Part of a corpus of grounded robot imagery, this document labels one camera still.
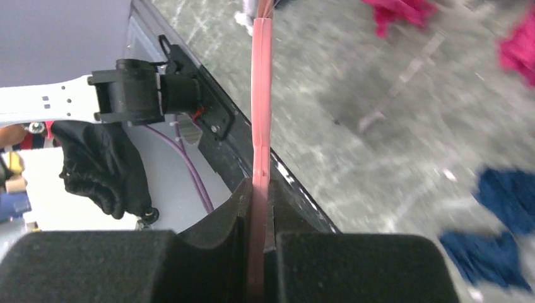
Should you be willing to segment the dark blue scrap pair right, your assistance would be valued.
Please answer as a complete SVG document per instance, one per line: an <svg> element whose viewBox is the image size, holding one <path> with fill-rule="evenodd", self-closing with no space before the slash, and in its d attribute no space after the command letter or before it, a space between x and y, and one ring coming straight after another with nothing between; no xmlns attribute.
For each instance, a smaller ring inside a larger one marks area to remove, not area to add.
<svg viewBox="0 0 535 303"><path fill-rule="evenodd" d="M473 196L512 233L534 232L534 173L486 168L479 175Z"/></svg>

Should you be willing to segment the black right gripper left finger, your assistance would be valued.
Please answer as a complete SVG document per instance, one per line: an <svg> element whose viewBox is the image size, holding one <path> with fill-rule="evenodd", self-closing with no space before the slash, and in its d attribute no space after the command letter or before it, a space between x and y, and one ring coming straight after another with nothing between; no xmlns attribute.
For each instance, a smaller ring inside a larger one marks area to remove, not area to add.
<svg viewBox="0 0 535 303"><path fill-rule="evenodd" d="M171 230L32 232L1 262L2 302L243 302L252 184Z"/></svg>

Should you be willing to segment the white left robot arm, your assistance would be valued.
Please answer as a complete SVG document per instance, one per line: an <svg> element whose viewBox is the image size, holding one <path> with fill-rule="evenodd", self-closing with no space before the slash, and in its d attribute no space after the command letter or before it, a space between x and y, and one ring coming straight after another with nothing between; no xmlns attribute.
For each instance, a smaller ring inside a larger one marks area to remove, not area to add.
<svg viewBox="0 0 535 303"><path fill-rule="evenodd" d="M202 84L189 74L160 74L156 63L119 59L116 68L47 85L1 88L1 125L47 121L92 124L162 122L167 114L193 113Z"/></svg>

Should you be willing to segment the dark blue scrap pair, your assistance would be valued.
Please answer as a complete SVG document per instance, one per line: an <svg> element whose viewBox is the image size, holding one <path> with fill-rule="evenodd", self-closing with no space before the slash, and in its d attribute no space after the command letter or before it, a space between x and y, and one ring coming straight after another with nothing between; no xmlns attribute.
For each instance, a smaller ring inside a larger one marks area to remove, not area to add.
<svg viewBox="0 0 535 303"><path fill-rule="evenodd" d="M479 175L473 196L512 233L534 232L534 173L486 168Z"/></svg>
<svg viewBox="0 0 535 303"><path fill-rule="evenodd" d="M512 234L448 231L438 239L463 279L470 284L493 283L504 289L513 287L532 292L522 274L519 250Z"/></svg>

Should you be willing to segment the black cloth hanging outside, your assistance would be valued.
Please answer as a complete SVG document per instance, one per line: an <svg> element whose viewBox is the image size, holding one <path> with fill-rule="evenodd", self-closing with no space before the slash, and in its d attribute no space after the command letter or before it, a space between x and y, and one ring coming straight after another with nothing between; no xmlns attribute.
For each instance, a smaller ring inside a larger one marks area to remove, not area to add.
<svg viewBox="0 0 535 303"><path fill-rule="evenodd" d="M158 220L141 156L119 123L56 121L50 130L62 148L59 177L68 193L89 198L116 220L125 213L144 224Z"/></svg>

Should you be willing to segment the pink plastic hand brush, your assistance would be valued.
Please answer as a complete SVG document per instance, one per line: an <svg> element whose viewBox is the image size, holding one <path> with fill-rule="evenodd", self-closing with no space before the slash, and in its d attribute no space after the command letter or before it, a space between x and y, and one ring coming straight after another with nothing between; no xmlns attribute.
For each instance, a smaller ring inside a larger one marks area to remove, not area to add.
<svg viewBox="0 0 535 303"><path fill-rule="evenodd" d="M258 1L252 26L251 131L253 146L247 302L264 301L264 246L271 163L273 1Z"/></svg>

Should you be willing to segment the magenta paper scrap centre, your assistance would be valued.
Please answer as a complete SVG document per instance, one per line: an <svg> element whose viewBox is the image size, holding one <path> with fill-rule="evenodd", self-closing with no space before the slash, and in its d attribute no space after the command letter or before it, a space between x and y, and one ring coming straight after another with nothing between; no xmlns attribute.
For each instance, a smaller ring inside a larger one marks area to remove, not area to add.
<svg viewBox="0 0 535 303"><path fill-rule="evenodd" d="M528 86L534 86L534 8L526 13L498 43L498 62L505 71L521 74Z"/></svg>

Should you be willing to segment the dark blue scrap pair left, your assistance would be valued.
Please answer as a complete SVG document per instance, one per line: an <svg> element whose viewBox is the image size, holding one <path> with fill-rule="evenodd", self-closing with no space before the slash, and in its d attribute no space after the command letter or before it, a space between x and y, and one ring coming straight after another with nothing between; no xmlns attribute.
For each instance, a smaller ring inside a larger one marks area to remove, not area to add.
<svg viewBox="0 0 535 303"><path fill-rule="evenodd" d="M512 234L448 231L438 239L463 279L470 284L493 283L504 289L513 287L532 292L522 274L519 250Z"/></svg>

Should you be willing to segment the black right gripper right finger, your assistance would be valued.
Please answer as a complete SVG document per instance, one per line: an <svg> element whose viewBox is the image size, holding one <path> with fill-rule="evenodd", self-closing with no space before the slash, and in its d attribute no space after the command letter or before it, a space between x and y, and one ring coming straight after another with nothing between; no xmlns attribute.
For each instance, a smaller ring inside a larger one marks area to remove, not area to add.
<svg viewBox="0 0 535 303"><path fill-rule="evenodd" d="M323 233L269 184L266 302L458 302L438 247L411 234Z"/></svg>

